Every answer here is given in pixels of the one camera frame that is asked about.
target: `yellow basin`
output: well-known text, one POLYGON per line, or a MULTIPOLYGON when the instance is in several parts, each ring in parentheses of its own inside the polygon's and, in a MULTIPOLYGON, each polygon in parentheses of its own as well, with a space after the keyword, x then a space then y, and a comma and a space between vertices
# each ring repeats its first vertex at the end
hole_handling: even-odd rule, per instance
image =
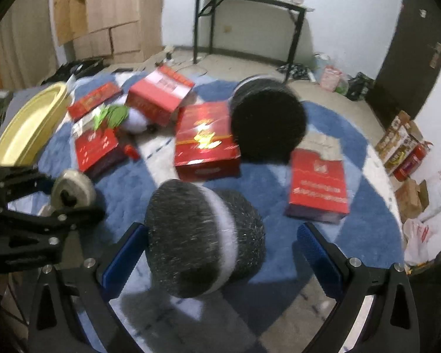
POLYGON ((64 118, 71 98, 56 83, 31 98, 0 137, 0 166, 30 166, 64 118))

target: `dark brown door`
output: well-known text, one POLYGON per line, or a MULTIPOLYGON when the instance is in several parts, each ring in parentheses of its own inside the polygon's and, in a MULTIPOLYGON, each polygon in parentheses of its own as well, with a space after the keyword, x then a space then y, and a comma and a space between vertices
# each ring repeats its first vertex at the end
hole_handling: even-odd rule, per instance
POLYGON ((441 10, 434 0, 403 0, 394 38, 366 101, 382 126, 418 114, 441 69, 441 10))

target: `black round object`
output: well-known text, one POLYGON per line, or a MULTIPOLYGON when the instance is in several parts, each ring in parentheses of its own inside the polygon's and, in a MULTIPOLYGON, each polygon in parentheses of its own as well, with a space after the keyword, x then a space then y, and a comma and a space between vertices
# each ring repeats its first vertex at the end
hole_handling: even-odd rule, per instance
POLYGON ((294 92, 268 76, 253 76, 235 89, 231 129, 243 160, 288 162, 307 129, 307 115, 294 92))
POLYGON ((196 297, 249 277, 265 257, 261 217, 234 191, 166 181, 152 195, 144 224, 152 277, 173 296, 196 297))

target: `black table frame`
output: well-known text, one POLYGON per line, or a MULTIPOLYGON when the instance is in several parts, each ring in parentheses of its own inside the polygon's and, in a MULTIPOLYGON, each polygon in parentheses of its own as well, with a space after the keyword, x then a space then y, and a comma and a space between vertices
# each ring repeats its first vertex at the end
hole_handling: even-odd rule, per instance
MULTIPOLYGON (((193 36, 193 63, 198 63, 198 24, 199 17, 210 16, 211 17, 211 31, 209 34, 209 54, 213 53, 213 41, 214 41, 214 23, 216 17, 216 8, 223 2, 224 0, 209 0, 206 5, 199 10, 201 0, 196 0, 195 7, 195 16, 194 16, 194 36, 193 36)), ((281 0, 245 0, 245 1, 253 1, 257 3, 275 5, 279 7, 286 8, 289 11, 289 14, 294 22, 294 34, 293 40, 289 47, 289 54, 287 56, 287 70, 286 77, 284 82, 286 83, 289 79, 290 70, 292 64, 294 62, 294 56, 296 55, 297 44, 299 43, 300 32, 302 30, 302 25, 304 23, 304 18, 306 15, 306 8, 297 6, 295 4, 289 3, 287 1, 281 0), (293 11, 298 13, 297 18, 294 17, 293 11)))

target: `red box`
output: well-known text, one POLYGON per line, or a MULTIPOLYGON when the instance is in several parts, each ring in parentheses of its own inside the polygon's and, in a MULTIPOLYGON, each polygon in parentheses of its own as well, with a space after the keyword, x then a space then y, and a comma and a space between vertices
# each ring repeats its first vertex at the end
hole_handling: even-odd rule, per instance
POLYGON ((172 69, 162 66, 129 89, 126 105, 139 110, 150 121, 166 126, 194 87, 172 69))
POLYGON ((73 121, 76 122, 83 116, 91 112, 94 108, 115 95, 121 93, 121 89, 112 82, 108 82, 91 93, 87 94, 80 101, 75 102, 67 108, 73 121))
POLYGON ((174 164, 181 180, 193 182, 240 174, 240 148, 230 132, 226 102, 181 108, 176 129, 174 164))
POLYGON ((349 214, 341 160, 328 160, 319 151, 298 146, 291 154, 290 165, 288 215, 338 223, 349 214))
POLYGON ((91 179, 127 158, 114 129, 87 130, 75 140, 78 169, 91 179))

